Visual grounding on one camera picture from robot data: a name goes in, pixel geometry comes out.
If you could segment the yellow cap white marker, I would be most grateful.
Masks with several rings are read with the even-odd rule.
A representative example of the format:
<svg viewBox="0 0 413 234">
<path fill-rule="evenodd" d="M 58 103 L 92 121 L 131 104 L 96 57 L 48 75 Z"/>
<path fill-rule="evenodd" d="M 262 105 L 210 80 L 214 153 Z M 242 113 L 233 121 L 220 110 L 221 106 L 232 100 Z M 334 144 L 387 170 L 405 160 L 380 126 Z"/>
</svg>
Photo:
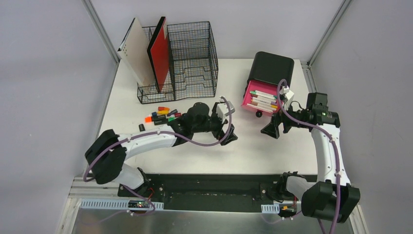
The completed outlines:
<svg viewBox="0 0 413 234">
<path fill-rule="evenodd" d="M 259 106 L 259 105 L 256 106 L 256 105 L 253 105 L 253 104 L 250 104 L 250 103 L 248 103 L 247 106 L 252 107 L 252 108 L 255 108 L 255 109 L 257 109 L 257 110 L 269 112 L 269 113 L 273 113 L 273 112 L 276 112 L 276 111 L 277 111 L 277 108 L 274 109 L 274 108 L 267 108 L 267 107 L 265 107 L 265 106 Z"/>
</svg>

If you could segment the brown cap white marker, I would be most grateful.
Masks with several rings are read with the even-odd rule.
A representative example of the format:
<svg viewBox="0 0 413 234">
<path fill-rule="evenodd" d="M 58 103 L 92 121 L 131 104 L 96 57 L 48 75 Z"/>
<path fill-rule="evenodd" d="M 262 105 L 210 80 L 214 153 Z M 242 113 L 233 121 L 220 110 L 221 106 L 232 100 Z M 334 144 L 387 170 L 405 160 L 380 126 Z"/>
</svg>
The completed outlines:
<svg viewBox="0 0 413 234">
<path fill-rule="evenodd" d="M 268 104 L 268 103 L 260 103 L 260 102 L 251 102 L 250 104 L 253 104 L 253 105 L 256 105 L 256 106 L 265 106 L 265 107 L 267 107 L 267 108 L 278 108 L 277 106 L 275 106 L 275 105 L 270 105 L 270 104 Z"/>
</svg>

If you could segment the purple cap white marker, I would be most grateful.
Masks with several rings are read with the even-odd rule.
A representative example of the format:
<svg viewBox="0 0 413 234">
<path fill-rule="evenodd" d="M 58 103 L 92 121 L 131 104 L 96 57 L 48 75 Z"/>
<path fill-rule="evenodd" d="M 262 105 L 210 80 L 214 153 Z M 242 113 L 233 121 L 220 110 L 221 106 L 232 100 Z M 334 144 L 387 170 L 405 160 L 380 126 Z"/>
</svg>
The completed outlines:
<svg viewBox="0 0 413 234">
<path fill-rule="evenodd" d="M 275 103 L 271 103 L 271 102 L 267 103 L 260 99 L 252 99 L 250 104 L 255 105 L 255 106 L 261 106 L 263 108 L 277 108 L 277 105 Z"/>
</svg>

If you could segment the teal cap white marker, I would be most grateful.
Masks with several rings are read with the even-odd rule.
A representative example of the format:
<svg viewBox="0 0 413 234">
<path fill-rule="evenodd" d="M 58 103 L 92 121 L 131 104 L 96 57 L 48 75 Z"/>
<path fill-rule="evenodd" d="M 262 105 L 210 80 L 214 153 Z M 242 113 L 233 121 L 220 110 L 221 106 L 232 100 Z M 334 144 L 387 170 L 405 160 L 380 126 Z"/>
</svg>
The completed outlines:
<svg viewBox="0 0 413 234">
<path fill-rule="evenodd" d="M 250 91 L 249 93 L 251 95 L 257 95 L 257 96 L 265 97 L 265 98 L 268 98 L 268 99 L 274 99 L 274 100 L 277 99 L 277 96 L 275 96 L 275 95 L 264 93 L 264 92 L 257 91 L 257 90 Z"/>
</svg>

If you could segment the red brown cap marker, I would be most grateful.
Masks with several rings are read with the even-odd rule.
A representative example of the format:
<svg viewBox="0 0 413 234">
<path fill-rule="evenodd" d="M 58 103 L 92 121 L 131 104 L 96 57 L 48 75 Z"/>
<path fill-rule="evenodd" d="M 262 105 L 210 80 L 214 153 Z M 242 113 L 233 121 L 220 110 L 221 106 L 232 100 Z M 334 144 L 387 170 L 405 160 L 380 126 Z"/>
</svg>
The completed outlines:
<svg viewBox="0 0 413 234">
<path fill-rule="evenodd" d="M 270 100 L 267 100 L 267 99 L 264 99 L 264 98 L 252 97 L 251 100 L 256 101 L 256 102 L 268 103 L 270 105 L 276 105 L 277 104 L 276 101 L 270 101 Z"/>
</svg>

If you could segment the black pink drawer unit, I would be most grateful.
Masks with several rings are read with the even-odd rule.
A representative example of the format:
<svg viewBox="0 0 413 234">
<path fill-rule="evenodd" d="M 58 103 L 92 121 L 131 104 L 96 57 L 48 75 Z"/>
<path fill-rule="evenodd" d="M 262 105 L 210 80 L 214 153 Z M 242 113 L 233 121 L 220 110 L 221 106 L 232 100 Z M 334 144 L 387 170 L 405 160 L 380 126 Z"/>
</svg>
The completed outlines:
<svg viewBox="0 0 413 234">
<path fill-rule="evenodd" d="M 272 113 L 247 106 L 252 98 L 249 92 L 257 90 L 276 95 L 277 85 L 282 79 L 285 79 L 288 85 L 291 84 L 294 64 L 294 60 L 288 57 L 264 51 L 257 52 L 246 81 L 242 107 L 252 111 L 257 118 L 270 116 Z"/>
</svg>

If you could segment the green cap black marker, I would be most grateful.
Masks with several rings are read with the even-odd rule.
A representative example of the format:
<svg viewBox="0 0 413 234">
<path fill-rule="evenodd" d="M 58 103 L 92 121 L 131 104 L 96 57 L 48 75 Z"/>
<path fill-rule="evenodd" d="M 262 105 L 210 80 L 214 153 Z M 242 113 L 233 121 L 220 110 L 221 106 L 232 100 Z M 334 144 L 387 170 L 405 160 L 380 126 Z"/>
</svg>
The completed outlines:
<svg viewBox="0 0 413 234">
<path fill-rule="evenodd" d="M 175 117 L 162 118 L 162 119 L 155 120 L 153 123 L 154 125 L 162 125 L 162 124 L 167 124 L 168 122 L 171 122 L 173 120 L 175 120 Z"/>
</svg>

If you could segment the orange cap black marker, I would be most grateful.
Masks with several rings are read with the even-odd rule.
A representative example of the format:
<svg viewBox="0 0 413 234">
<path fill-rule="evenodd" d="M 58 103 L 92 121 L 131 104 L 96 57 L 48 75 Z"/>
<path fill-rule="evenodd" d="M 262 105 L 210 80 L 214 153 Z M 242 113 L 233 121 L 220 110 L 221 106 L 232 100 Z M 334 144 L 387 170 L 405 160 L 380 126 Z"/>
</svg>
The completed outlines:
<svg viewBox="0 0 413 234">
<path fill-rule="evenodd" d="M 146 118 L 145 118 L 145 122 L 146 122 L 146 123 L 148 123 L 148 122 L 155 122 L 155 121 L 158 121 L 158 120 L 161 120 L 161 119 L 165 119 L 165 118 L 166 118 L 165 115 L 149 116 L 149 117 L 146 117 Z"/>
</svg>

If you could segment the black blue marker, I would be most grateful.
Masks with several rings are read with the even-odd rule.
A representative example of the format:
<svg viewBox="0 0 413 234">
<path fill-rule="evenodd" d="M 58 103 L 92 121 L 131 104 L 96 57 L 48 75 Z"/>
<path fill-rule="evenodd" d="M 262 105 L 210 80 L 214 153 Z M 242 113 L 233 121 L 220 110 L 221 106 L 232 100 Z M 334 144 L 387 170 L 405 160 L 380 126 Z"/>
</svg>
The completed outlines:
<svg viewBox="0 0 413 234">
<path fill-rule="evenodd" d="M 140 132 L 143 132 L 146 130 L 144 124 L 139 124 L 138 127 L 139 127 Z"/>
</svg>

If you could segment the red A4 folder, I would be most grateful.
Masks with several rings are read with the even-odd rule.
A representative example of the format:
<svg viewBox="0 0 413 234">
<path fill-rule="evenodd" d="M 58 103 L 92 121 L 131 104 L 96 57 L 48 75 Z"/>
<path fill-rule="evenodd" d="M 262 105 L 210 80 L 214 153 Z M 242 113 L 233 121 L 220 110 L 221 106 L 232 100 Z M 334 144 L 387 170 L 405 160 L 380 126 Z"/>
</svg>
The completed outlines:
<svg viewBox="0 0 413 234">
<path fill-rule="evenodd" d="M 160 18 L 152 33 L 147 53 L 155 76 L 156 90 L 160 93 L 169 72 L 169 36 L 165 16 Z"/>
</svg>

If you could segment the white A4 folder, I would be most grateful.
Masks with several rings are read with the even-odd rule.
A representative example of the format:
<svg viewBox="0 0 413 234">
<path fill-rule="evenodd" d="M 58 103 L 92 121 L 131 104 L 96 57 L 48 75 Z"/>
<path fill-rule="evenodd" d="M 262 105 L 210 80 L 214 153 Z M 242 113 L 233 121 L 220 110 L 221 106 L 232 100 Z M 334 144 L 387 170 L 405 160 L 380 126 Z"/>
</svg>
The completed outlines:
<svg viewBox="0 0 413 234">
<path fill-rule="evenodd" d="M 139 20 L 133 18 L 117 53 L 140 86 L 150 86 L 155 77 L 147 49 L 149 39 Z"/>
</svg>

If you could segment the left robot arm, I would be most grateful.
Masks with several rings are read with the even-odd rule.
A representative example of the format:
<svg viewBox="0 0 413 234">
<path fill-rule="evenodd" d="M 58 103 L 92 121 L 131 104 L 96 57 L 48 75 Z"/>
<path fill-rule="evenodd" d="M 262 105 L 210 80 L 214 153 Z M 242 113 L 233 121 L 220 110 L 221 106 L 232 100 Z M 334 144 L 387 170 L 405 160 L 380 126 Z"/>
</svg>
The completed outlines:
<svg viewBox="0 0 413 234">
<path fill-rule="evenodd" d="M 83 180 L 95 180 L 100 185 L 116 182 L 129 187 L 136 197 L 143 197 L 149 190 L 146 176 L 141 169 L 126 164 L 126 160 L 186 142 L 203 147 L 226 145 L 237 140 L 232 124 L 234 112 L 230 101 L 216 102 L 212 109 L 197 102 L 180 117 L 169 118 L 151 130 L 137 134 L 116 134 L 113 129 L 105 130 L 85 153 L 88 168 Z"/>
</svg>

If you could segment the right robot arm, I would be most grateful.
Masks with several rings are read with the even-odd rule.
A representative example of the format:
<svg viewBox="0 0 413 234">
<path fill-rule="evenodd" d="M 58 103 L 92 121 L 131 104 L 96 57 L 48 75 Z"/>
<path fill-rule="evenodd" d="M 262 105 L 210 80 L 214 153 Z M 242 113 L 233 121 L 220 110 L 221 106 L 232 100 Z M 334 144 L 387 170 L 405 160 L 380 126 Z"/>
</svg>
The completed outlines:
<svg viewBox="0 0 413 234">
<path fill-rule="evenodd" d="M 275 139 L 280 136 L 279 125 L 285 134 L 293 127 L 308 129 L 318 167 L 315 184 L 298 172 L 284 172 L 266 191 L 270 199 L 279 202 L 296 197 L 307 217 L 344 223 L 360 200 L 360 190 L 351 185 L 346 174 L 339 142 L 339 115 L 330 112 L 327 103 L 327 94 L 309 93 L 305 109 L 279 111 L 261 129 L 261 133 Z"/>
</svg>

